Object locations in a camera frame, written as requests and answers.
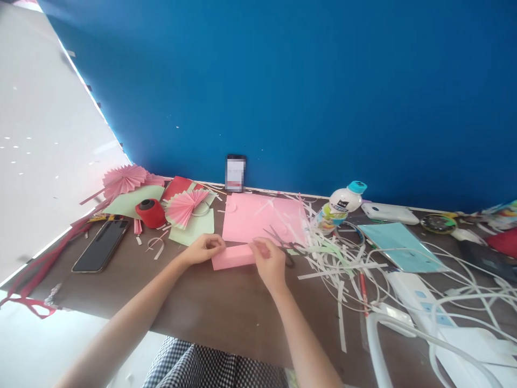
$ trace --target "phone screen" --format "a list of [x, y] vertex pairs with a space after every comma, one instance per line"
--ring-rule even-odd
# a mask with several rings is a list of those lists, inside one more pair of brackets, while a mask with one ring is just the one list
[[103, 270], [128, 228], [128, 220], [106, 221], [72, 268], [72, 272]]
[[244, 190], [245, 169], [245, 156], [228, 155], [226, 157], [226, 191], [242, 192]]

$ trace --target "brown desk surface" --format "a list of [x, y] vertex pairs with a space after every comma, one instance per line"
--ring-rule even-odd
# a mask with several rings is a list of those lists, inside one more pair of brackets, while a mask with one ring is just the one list
[[[319, 200], [313, 204], [313, 208], [319, 209], [324, 203], [324, 200]], [[225, 202], [215, 200], [212, 207], [216, 210], [215, 232], [221, 234], [224, 213], [217, 210], [224, 210]], [[422, 213], [416, 213], [418, 217], [422, 216]], [[361, 210], [352, 213], [348, 220], [358, 225], [371, 223]], [[94, 225], [89, 235], [94, 236], [100, 227], [101, 223]], [[411, 226], [410, 229], [423, 241], [436, 244], [459, 256], [453, 237], [426, 232], [419, 225]], [[158, 260], [153, 260], [155, 251], [145, 253], [147, 240], [159, 237], [161, 233], [144, 228], [144, 245], [138, 246], [132, 230], [128, 230], [109, 265], [99, 274], [70, 272], [91, 241], [91, 238], [79, 237], [68, 245], [31, 297], [43, 300], [55, 285], [63, 282], [55, 298], [59, 306], [111, 318], [181, 251], [182, 246], [166, 239], [164, 252]], [[355, 233], [346, 233], [346, 238], [359, 241]], [[287, 283], [343, 382], [360, 388], [375, 387], [372, 362], [369, 353], [362, 346], [360, 314], [343, 309], [347, 345], [347, 353], [343, 353], [336, 300], [329, 294], [321, 279], [299, 281], [297, 276], [312, 273], [313, 270], [302, 257], [294, 258], [295, 267], [286, 269]], [[380, 254], [374, 254], [373, 258], [378, 262], [387, 262]], [[448, 258], [443, 258], [443, 261], [462, 272], [455, 261]], [[458, 287], [458, 283], [440, 274], [428, 274], [424, 277], [441, 291]], [[476, 273], [476, 277], [481, 286], [495, 287], [495, 283], [488, 276]], [[382, 276], [378, 279], [383, 284]], [[9, 289], [11, 282], [3, 288]], [[373, 295], [373, 285], [369, 284], [368, 289], [370, 295]], [[480, 307], [479, 301], [466, 301], [465, 304]], [[446, 309], [450, 313], [468, 313], [488, 322], [485, 313], [466, 311], [451, 305], [447, 305]], [[517, 326], [512, 323], [514, 312], [498, 301], [494, 305], [494, 313], [501, 328], [510, 335], [517, 336]], [[460, 325], [473, 325], [467, 320], [456, 321]], [[165, 301], [152, 330], [273, 365], [292, 367], [280, 317], [255, 266], [214, 271], [212, 263], [207, 261], [191, 267], [179, 279]], [[415, 384], [422, 388], [441, 386], [429, 365], [425, 341], [403, 337], [384, 326], [379, 328], [379, 332], [395, 387], [410, 387]]]

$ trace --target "light blue notebook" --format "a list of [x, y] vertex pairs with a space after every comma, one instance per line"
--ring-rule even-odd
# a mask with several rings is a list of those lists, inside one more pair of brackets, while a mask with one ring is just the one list
[[428, 273], [446, 272], [449, 269], [442, 264], [420, 240], [401, 223], [359, 225], [359, 229], [368, 236], [379, 249], [411, 248], [414, 251], [382, 252], [393, 264], [404, 272]]

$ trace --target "pink paper fan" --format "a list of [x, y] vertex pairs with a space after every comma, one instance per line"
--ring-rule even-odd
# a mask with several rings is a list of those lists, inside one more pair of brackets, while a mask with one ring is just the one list
[[205, 189], [184, 191], [176, 194], [169, 201], [165, 208], [165, 218], [172, 226], [179, 229], [187, 227], [192, 211], [197, 205], [208, 196], [209, 191]]
[[143, 183], [146, 186], [153, 185], [153, 186], [165, 186], [165, 178], [160, 175], [155, 175], [151, 173], [147, 173], [145, 177], [145, 181]]
[[125, 165], [117, 169], [109, 170], [104, 175], [102, 183], [104, 188], [80, 203], [83, 205], [104, 191], [104, 197], [111, 202], [119, 194], [125, 194], [140, 187], [147, 177], [147, 170], [139, 165]]

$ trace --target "smartphone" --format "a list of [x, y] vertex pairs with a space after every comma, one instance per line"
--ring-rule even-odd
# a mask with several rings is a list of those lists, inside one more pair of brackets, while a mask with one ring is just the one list
[[75, 262], [72, 272], [101, 272], [113, 256], [128, 226], [128, 220], [106, 221], [81, 257]]
[[244, 191], [244, 171], [246, 157], [244, 155], [229, 154], [226, 157], [226, 184], [225, 190], [230, 192]]

